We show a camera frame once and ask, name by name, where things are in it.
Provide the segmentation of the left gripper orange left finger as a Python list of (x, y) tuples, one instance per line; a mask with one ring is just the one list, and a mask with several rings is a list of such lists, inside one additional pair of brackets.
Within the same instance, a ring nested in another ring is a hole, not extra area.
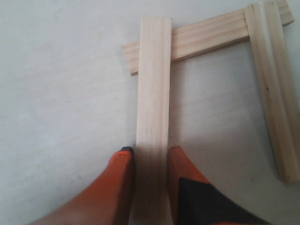
[(134, 195), (134, 151), (115, 152), (105, 170), (80, 194), (34, 225), (127, 225)]

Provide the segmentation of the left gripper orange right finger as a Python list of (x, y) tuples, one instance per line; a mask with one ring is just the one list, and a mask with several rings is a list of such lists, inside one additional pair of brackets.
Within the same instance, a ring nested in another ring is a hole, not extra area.
[(175, 225), (265, 225), (218, 191), (180, 146), (167, 153), (167, 189)]

